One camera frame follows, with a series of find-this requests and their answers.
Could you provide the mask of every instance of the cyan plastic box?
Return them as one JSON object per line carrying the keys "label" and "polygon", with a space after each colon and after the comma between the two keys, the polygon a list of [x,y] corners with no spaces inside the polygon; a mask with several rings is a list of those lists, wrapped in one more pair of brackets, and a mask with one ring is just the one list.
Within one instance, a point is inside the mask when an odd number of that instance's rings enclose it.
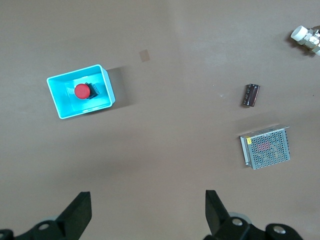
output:
{"label": "cyan plastic box", "polygon": [[[51,76],[46,81],[61,119],[110,108],[116,101],[108,72],[99,64]],[[79,99],[75,88],[85,83],[93,84],[99,94],[91,99]]]}

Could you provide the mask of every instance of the capacitor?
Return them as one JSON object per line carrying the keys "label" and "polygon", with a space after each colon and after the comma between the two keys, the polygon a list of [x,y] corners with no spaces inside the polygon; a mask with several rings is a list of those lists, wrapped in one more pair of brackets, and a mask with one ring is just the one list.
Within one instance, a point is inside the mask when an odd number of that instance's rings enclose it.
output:
{"label": "capacitor", "polygon": [[257,85],[257,84],[247,85],[242,104],[245,106],[254,107],[257,100],[259,89],[260,89],[260,85]]}

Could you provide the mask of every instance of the metal perforated casing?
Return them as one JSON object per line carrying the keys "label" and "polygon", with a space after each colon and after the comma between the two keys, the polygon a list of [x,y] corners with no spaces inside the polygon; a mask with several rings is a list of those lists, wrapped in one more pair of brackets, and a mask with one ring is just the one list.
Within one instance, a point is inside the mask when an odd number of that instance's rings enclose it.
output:
{"label": "metal perforated casing", "polygon": [[241,135],[245,164],[260,169],[290,160],[286,128],[277,125]]}

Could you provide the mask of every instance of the small tape piece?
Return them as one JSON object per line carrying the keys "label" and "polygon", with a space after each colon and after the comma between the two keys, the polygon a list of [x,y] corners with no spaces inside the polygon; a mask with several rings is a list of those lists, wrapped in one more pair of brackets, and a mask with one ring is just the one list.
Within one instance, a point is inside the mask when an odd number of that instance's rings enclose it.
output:
{"label": "small tape piece", "polygon": [[139,52],[139,54],[142,62],[146,62],[150,60],[150,56],[147,49]]}
{"label": "small tape piece", "polygon": [[252,144],[252,142],[251,142],[251,137],[247,136],[247,137],[246,137],[246,142],[247,142],[248,144]]}

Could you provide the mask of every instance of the white pipe fitting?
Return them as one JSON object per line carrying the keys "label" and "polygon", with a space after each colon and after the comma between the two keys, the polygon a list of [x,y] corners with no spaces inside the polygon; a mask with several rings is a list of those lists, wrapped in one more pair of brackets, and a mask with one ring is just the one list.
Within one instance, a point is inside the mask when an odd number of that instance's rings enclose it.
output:
{"label": "white pipe fitting", "polygon": [[308,30],[304,26],[298,26],[291,34],[291,38],[320,56],[320,33],[318,29],[310,28]]}

